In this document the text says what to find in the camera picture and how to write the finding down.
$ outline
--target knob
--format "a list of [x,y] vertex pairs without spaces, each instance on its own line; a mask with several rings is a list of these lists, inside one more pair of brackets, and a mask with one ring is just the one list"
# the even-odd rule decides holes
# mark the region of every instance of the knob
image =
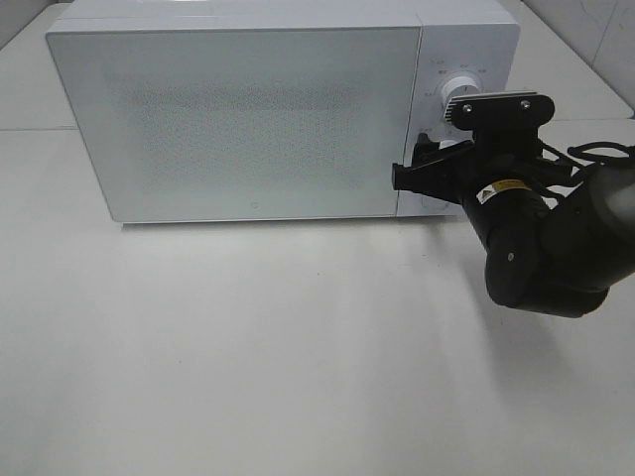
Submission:
[[455,96],[466,94],[478,94],[481,92],[478,79],[469,74],[461,74],[451,77],[441,86],[441,98],[444,109],[449,101]]

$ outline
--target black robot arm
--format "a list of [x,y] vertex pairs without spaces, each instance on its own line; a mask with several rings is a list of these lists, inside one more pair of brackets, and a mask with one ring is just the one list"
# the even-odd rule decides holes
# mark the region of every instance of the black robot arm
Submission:
[[[393,186],[463,207],[487,251],[496,303],[579,317],[635,272],[635,148],[602,142],[562,154],[538,138],[553,114],[536,93],[455,98],[446,120],[473,140],[439,149],[421,135],[412,165],[393,165]],[[622,157],[591,152],[599,148]],[[564,197],[553,185],[575,189]]]

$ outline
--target microwave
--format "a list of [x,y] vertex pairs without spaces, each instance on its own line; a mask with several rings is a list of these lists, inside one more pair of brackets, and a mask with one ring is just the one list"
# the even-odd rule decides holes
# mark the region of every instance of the microwave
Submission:
[[154,223],[455,213],[391,166],[518,36],[495,0],[75,0],[46,39],[112,219]]

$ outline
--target yellow label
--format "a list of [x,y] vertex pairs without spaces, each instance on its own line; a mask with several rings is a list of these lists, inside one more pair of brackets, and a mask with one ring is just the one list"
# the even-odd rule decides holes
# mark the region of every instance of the yellow label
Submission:
[[512,190],[514,188],[523,188],[529,190],[529,187],[525,185],[522,180],[516,178],[506,178],[505,180],[499,180],[492,184],[496,192]]
[[506,178],[504,180],[495,181],[494,183],[486,186],[476,195],[476,198],[478,198],[478,201],[482,205],[497,193],[514,189],[530,190],[530,188],[522,180],[518,180],[517,178]]

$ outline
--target black cable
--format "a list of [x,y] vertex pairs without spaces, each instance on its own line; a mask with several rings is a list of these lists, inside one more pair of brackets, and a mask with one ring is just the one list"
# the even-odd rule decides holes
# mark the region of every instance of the black cable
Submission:
[[564,195],[562,195],[561,193],[557,193],[556,191],[549,190],[537,180],[534,180],[532,178],[523,178],[523,181],[527,183],[531,190],[533,190],[540,196],[543,196],[545,198],[555,198],[558,202],[565,199]]
[[[626,157],[606,156],[603,154],[593,154],[588,152],[593,149],[613,149],[626,154]],[[576,159],[605,164],[610,167],[633,167],[635,166],[635,146],[624,146],[616,142],[590,142],[577,147],[569,147],[567,152]]]
[[553,146],[550,146],[549,144],[544,143],[543,141],[540,141],[541,146],[543,147],[543,149],[545,149],[548,152],[551,152],[553,155],[555,155],[556,157],[558,157],[560,160],[568,163],[569,165],[575,167],[576,169],[579,169],[580,171],[583,171],[584,174],[586,175],[585,169],[586,167],[581,164],[578,161],[575,161],[574,159],[572,159],[571,157],[569,157],[567,154],[563,154],[562,152],[560,152],[558,149],[556,149]]

